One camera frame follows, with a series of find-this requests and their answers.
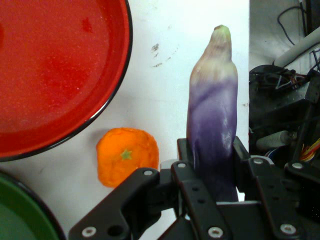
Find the white table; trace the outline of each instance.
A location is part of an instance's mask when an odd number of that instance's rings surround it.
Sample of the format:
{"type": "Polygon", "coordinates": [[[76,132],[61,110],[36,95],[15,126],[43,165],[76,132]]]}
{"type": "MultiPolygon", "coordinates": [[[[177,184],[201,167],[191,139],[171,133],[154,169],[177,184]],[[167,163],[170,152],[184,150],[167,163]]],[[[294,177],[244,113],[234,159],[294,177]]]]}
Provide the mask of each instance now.
{"type": "MultiPolygon", "coordinates": [[[[152,134],[161,161],[177,157],[186,136],[189,77],[215,26],[230,28],[238,69],[237,135],[248,147],[249,1],[130,0],[133,47],[123,83],[106,110],[81,133],[44,153],[0,163],[33,189],[65,234],[112,189],[97,178],[96,144],[111,128],[152,134]]],[[[159,237],[174,221],[167,210],[141,239],[159,237]]]]}

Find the screw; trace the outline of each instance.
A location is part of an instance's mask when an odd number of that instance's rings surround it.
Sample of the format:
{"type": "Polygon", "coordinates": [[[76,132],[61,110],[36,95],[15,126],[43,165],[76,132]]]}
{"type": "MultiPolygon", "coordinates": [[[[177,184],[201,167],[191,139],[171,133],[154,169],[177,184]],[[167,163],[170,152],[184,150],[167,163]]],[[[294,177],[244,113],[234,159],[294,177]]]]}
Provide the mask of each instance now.
{"type": "Polygon", "coordinates": [[[152,175],[152,171],[150,171],[150,170],[147,170],[147,171],[144,171],[144,175],[146,175],[146,176],[150,176],[150,175],[152,175]]]}
{"type": "Polygon", "coordinates": [[[90,238],[95,235],[97,229],[94,226],[87,226],[85,229],[82,230],[82,236],[85,238],[90,238]]]}
{"type": "Polygon", "coordinates": [[[178,168],[185,168],[186,167],[186,164],[185,163],[179,163],[178,164],[178,168]]]}
{"type": "Polygon", "coordinates": [[[295,169],[302,169],[304,166],[299,162],[295,162],[294,164],[292,164],[292,167],[294,167],[295,169]]]}
{"type": "Polygon", "coordinates": [[[224,234],[224,231],[220,227],[212,226],[209,228],[208,234],[213,239],[219,239],[224,234]]]}
{"type": "Polygon", "coordinates": [[[287,235],[293,235],[297,232],[296,228],[291,224],[282,224],[280,226],[281,232],[287,235]]]}
{"type": "Polygon", "coordinates": [[[253,162],[254,162],[255,164],[262,164],[264,161],[262,161],[260,158],[255,158],[255,159],[253,160],[253,162]]]}

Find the purple eggplant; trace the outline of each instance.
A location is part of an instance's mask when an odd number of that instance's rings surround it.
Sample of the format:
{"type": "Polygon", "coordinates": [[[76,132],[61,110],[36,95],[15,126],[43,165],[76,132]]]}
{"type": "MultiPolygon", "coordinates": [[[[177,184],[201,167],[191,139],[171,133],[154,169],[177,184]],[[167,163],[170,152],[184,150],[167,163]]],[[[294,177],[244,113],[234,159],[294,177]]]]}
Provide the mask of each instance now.
{"type": "Polygon", "coordinates": [[[189,83],[186,135],[195,172],[217,202],[238,200],[233,165],[238,73],[231,52],[229,29],[217,26],[189,83]]]}

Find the green bowl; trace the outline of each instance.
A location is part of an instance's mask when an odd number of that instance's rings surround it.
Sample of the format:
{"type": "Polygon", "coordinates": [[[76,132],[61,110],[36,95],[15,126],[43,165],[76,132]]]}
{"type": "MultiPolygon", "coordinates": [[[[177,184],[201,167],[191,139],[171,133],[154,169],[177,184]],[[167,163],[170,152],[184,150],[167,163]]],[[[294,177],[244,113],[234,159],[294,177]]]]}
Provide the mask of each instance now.
{"type": "Polygon", "coordinates": [[[45,203],[23,183],[0,172],[0,240],[65,240],[45,203]]]}

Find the red plate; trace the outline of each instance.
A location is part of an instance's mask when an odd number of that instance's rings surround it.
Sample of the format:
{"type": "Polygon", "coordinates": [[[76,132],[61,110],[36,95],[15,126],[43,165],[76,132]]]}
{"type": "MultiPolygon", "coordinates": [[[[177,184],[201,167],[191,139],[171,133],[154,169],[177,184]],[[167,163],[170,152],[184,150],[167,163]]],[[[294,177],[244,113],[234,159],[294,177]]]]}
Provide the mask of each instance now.
{"type": "Polygon", "coordinates": [[[132,47],[125,0],[0,4],[0,161],[53,148],[110,103],[132,47]]]}

